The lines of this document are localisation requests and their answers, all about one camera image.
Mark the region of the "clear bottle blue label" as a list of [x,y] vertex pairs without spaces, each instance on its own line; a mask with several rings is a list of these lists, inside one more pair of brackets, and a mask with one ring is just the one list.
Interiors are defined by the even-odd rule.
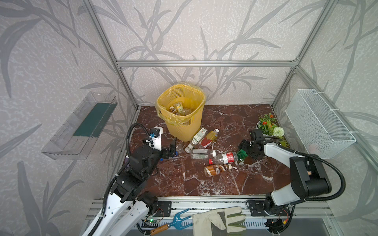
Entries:
[[183,146],[181,144],[177,144],[176,145],[176,154],[175,154],[175,156],[176,157],[182,156],[184,153],[185,153],[185,151],[184,151]]

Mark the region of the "green plastic bottle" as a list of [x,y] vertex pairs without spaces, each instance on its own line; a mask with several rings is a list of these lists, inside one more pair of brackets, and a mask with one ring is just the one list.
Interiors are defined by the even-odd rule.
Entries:
[[237,157],[238,157],[237,162],[238,162],[238,163],[241,163],[241,162],[244,162],[244,161],[245,161],[245,159],[248,157],[248,154],[247,154],[243,149],[240,149],[240,150],[237,152]]

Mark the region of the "clear bottle red label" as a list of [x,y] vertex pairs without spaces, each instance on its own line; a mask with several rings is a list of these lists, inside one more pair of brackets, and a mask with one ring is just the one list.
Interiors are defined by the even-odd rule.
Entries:
[[227,152],[216,155],[215,157],[209,159],[210,165],[215,164],[231,164],[238,160],[238,155],[236,152]]

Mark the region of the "clear bottle white label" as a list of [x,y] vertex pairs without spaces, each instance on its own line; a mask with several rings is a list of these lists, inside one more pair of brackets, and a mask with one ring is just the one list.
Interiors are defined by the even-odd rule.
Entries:
[[180,112],[180,115],[181,115],[181,116],[187,116],[187,115],[190,115],[192,112],[193,112],[193,109],[191,109],[191,108],[184,108],[184,109]]

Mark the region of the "brown tea bottle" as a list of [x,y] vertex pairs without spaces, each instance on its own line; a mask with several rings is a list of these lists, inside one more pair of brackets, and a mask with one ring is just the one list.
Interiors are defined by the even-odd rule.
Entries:
[[231,164],[215,164],[204,167],[204,174],[206,177],[213,177],[219,175],[220,173],[230,171],[231,169]]
[[172,114],[174,114],[174,115],[177,115],[177,114],[178,114],[178,111],[177,111],[176,108],[173,107],[173,106],[171,106],[171,107],[169,108],[169,111],[170,111]]

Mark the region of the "yellow liquid bottle red label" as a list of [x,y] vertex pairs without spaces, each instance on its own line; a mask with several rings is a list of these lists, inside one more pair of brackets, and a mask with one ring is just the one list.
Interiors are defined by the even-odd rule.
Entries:
[[210,131],[200,143],[201,148],[209,148],[218,138],[219,130]]

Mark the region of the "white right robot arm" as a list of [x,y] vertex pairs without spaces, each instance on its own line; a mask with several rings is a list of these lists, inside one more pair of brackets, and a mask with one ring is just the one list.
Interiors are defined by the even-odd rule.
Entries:
[[[346,179],[336,166],[315,154],[287,148],[281,141],[278,137],[264,135],[260,129],[253,129],[250,130],[250,140],[242,140],[238,146],[248,157],[256,159],[265,155],[290,170],[290,183],[267,194],[266,206],[294,206],[303,202],[330,201],[344,193]],[[332,195],[328,195],[332,186],[325,166],[338,175],[341,183],[340,188]]]

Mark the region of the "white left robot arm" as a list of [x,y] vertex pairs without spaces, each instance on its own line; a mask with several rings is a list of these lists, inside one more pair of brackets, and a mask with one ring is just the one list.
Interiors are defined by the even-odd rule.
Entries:
[[[134,151],[130,141],[134,128],[142,128],[147,138]],[[102,207],[83,233],[85,236],[125,236],[142,219],[158,210],[158,197],[142,192],[161,159],[176,155],[176,140],[162,147],[162,127],[147,129],[140,123],[130,126],[126,136],[128,162],[115,174],[106,188]]]

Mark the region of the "yellow ribbed plastic bin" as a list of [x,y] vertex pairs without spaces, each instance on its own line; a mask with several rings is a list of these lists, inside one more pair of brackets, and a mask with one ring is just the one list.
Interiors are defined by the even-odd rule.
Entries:
[[169,133],[188,142],[200,130],[206,100],[207,96],[201,88],[180,83],[163,92],[155,108]]

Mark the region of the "yellow bin liner bag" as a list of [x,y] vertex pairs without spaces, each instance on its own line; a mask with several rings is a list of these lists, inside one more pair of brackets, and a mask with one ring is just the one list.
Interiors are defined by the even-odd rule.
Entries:
[[[163,92],[156,101],[157,115],[169,125],[188,126],[195,120],[206,102],[206,94],[197,86],[179,83]],[[187,116],[174,115],[169,108],[176,102],[182,102],[184,108],[191,108],[193,112]]]

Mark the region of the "small clear grey bottle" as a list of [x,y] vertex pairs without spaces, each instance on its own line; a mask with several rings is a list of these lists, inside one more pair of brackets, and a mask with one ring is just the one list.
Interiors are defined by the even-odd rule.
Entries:
[[216,156],[216,151],[212,149],[193,149],[191,151],[192,160],[212,159]]

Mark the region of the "potted plant red flowers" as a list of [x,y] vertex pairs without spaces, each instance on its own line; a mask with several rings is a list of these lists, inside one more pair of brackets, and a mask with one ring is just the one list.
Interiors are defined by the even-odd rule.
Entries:
[[277,120],[272,113],[259,117],[257,129],[260,129],[266,136],[273,136],[281,139],[280,144],[284,147],[289,148],[289,144],[284,137],[285,131],[282,127],[278,126]]

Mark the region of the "white green label bottle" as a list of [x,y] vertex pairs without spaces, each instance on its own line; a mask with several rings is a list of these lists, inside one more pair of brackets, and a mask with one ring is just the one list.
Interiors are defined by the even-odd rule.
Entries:
[[192,138],[190,143],[185,147],[184,151],[190,153],[196,145],[198,145],[203,138],[206,136],[208,130],[206,128],[201,128]]

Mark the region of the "green circuit board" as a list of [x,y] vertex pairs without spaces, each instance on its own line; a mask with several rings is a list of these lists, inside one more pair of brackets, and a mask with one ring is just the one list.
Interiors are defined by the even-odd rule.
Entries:
[[160,220],[157,219],[146,219],[142,221],[142,228],[157,228],[159,227]]

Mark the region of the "blue garden hand fork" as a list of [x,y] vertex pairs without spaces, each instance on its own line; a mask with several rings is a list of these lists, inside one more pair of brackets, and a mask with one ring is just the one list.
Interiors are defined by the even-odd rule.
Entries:
[[183,225],[183,222],[185,220],[188,220],[190,219],[191,217],[190,216],[187,216],[187,217],[184,217],[182,218],[181,215],[188,212],[190,209],[187,208],[183,211],[180,211],[178,212],[177,214],[175,214],[175,216],[173,217],[173,221],[169,224],[165,224],[163,226],[160,226],[156,229],[153,229],[151,232],[150,232],[150,235],[151,236],[155,236],[165,230],[168,230],[169,228],[175,228],[176,230],[184,230],[184,229],[187,229],[189,227],[192,227],[193,226],[193,223],[189,223],[188,225]]

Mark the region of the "white green work glove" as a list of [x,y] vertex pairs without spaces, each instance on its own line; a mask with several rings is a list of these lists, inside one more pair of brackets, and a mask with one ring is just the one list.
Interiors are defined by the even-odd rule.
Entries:
[[219,208],[193,215],[194,236],[241,236],[246,215],[239,206]]

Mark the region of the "clear wall shelf green mat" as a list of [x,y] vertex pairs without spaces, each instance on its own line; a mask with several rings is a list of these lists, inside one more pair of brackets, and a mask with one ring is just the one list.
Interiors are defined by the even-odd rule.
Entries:
[[41,152],[53,160],[87,159],[117,105],[114,95],[89,92]]

